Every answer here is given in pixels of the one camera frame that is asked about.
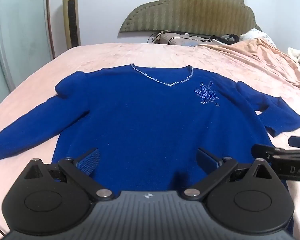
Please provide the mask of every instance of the gold tower fan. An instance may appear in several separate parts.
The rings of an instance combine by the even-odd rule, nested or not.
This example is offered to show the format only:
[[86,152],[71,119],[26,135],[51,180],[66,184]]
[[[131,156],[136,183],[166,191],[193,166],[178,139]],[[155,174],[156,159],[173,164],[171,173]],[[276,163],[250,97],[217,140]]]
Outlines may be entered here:
[[63,0],[62,3],[66,43],[67,48],[71,49],[81,45],[78,20],[78,0]]

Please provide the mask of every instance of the cloud-shaped headboard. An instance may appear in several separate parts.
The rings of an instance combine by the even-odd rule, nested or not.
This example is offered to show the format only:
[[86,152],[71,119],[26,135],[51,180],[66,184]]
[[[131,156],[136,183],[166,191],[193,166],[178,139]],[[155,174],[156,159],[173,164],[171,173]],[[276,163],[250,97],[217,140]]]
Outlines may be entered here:
[[244,0],[159,0],[134,9],[120,32],[180,31],[222,36],[241,35],[257,26]]

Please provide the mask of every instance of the metal screw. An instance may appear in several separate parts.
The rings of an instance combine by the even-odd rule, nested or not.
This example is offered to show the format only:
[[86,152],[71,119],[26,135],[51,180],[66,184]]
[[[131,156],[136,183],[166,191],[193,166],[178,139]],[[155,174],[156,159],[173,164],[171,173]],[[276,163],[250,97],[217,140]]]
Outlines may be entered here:
[[99,189],[97,191],[97,196],[99,197],[110,197],[112,195],[112,191],[109,189]]
[[195,188],[188,188],[185,190],[185,195],[188,197],[196,197],[200,194],[200,191]]

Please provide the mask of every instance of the beaded neckline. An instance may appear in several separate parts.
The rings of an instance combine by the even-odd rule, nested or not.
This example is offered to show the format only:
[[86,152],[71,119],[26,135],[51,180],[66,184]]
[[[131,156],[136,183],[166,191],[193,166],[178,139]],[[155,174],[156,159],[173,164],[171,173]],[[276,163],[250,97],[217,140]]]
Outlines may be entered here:
[[176,85],[176,84],[181,84],[181,83],[187,82],[187,81],[193,76],[193,67],[191,66],[191,74],[190,74],[190,76],[188,76],[188,77],[187,77],[185,80],[183,80],[183,81],[178,81],[178,82],[174,82],[174,83],[169,84],[169,83],[166,83],[166,82],[162,82],[162,81],[160,81],[160,80],[157,80],[157,79],[155,79],[155,78],[153,78],[153,77],[150,77],[150,76],[149,76],[148,74],[146,74],[146,73],[143,73],[141,70],[138,70],[138,69],[136,68],[136,66],[135,66],[133,63],[131,63],[130,65],[131,65],[131,67],[132,67],[135,71],[137,71],[138,73],[143,74],[143,75],[146,76],[147,78],[150,78],[151,80],[153,80],[153,81],[155,81],[155,82],[157,82],[157,83],[160,83],[160,84],[163,84],[163,85],[167,85],[167,86],[169,86],[169,87],[172,87],[173,85]]

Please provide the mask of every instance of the white logo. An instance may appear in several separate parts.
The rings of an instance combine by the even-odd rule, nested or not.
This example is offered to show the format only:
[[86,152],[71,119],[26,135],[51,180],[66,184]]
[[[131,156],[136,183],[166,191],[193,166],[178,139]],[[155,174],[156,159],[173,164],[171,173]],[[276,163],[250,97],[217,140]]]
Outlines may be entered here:
[[152,198],[152,197],[154,197],[154,195],[152,195],[151,193],[148,193],[148,194],[145,194],[145,197],[146,198]]

